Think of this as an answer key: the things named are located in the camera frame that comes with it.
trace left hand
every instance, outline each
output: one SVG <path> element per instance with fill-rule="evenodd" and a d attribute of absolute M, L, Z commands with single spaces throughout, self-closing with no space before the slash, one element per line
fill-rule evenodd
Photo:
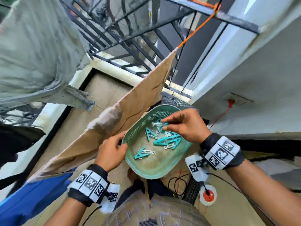
<path fill-rule="evenodd" d="M 123 131 L 110 137 L 108 140 L 105 140 L 99 146 L 98 156 L 94 163 L 101 166 L 107 172 L 118 167 L 126 156 L 126 152 L 128 150 L 128 145 L 126 143 L 118 147 L 119 140 L 124 137 L 126 132 L 127 131 Z"/>

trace green plastic basket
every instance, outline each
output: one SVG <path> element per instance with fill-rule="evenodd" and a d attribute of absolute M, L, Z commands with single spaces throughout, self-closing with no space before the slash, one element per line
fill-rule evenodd
<path fill-rule="evenodd" d="M 147 141 L 145 128 L 151 127 L 151 123 L 158 118 L 166 118 L 177 111 L 180 110 L 173 105 L 159 105 L 138 120 L 123 137 L 122 143 L 127 143 L 129 146 L 125 160 L 133 171 L 141 177 L 146 179 L 163 177 L 181 160 L 190 148 L 191 143 L 182 138 L 180 144 L 174 150 L 165 150 L 162 146 L 152 146 L 153 148 L 157 148 L 155 151 L 157 155 L 151 154 L 146 159 L 134 159 L 135 154 L 144 144 L 148 144 L 151 148 L 152 143 L 148 143 Z"/>

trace dark pants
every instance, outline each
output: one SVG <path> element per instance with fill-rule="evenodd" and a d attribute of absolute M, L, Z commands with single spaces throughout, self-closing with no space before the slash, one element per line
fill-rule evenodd
<path fill-rule="evenodd" d="M 137 190 L 141 190 L 143 193 L 145 193 L 144 183 L 140 179 L 136 179 L 133 185 L 127 188 L 122 193 L 115 206 L 115 209 L 117 209 Z M 152 199 L 154 194 L 158 194 L 159 196 L 175 197 L 174 194 L 166 186 L 164 186 L 163 182 L 160 179 L 148 180 L 148 196 L 150 200 Z"/>

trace floor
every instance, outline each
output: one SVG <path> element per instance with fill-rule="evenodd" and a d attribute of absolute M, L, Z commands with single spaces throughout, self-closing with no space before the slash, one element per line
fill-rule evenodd
<path fill-rule="evenodd" d="M 43 164 L 45 164 L 49 159 L 54 157 L 63 151 L 71 142 L 79 137 L 79 135 L 84 131 L 87 124 L 99 116 L 99 114 L 107 107 L 114 105 L 120 98 L 122 98 L 128 91 L 130 87 L 120 84 L 107 76 L 96 74 L 86 91 L 89 92 L 90 99 L 95 101 L 95 106 L 91 112 L 72 109 L 63 125 L 49 144 L 45 153 L 42 155 L 32 174 L 36 172 Z M 193 144 L 186 156 L 198 152 L 199 147 L 197 144 Z M 93 161 L 79 166 L 72 176 L 76 178 L 81 171 L 83 171 L 89 164 Z M 126 171 L 129 168 L 128 164 L 123 161 L 120 166 L 111 171 L 108 175 L 108 180 L 110 182 L 120 184 L 121 194 L 126 188 L 131 184 L 126 177 Z M 162 178 L 163 183 L 167 186 L 168 181 L 172 177 L 178 177 L 180 174 L 184 175 L 188 173 L 187 166 L 183 159 L 165 176 Z M 215 171 L 214 173 L 220 175 L 229 182 L 232 182 L 230 177 L 224 171 Z M 248 201 L 233 187 L 226 184 L 225 182 L 212 177 L 208 179 L 208 183 L 213 185 L 218 193 L 218 198 L 215 204 L 209 207 L 198 203 L 196 201 L 195 207 L 199 208 L 200 213 L 203 214 L 207 220 L 212 224 L 212 226 L 219 225 L 231 225 L 231 226 L 264 226 L 265 224 L 253 210 Z M 170 183 L 171 189 L 174 189 L 174 182 Z M 185 189 L 184 182 L 177 182 L 176 189 L 178 193 L 182 193 Z M 56 199 L 51 205 L 49 205 L 42 213 L 38 214 L 33 219 L 26 222 L 25 226 L 42 226 L 46 221 L 55 213 L 55 211 L 62 205 L 66 199 L 66 192 Z M 88 208 L 82 218 L 80 225 L 89 216 L 89 214 L 96 208 L 96 204 L 93 204 Z M 106 215 L 102 214 L 100 211 L 96 211 L 92 217 L 87 221 L 85 226 L 95 226 L 101 225 Z"/>

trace blue cloth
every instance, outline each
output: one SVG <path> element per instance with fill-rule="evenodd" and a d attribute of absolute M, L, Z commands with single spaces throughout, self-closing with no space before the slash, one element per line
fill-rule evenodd
<path fill-rule="evenodd" d="M 0 202 L 0 225 L 19 226 L 38 215 L 67 190 L 71 175 L 26 183 Z"/>

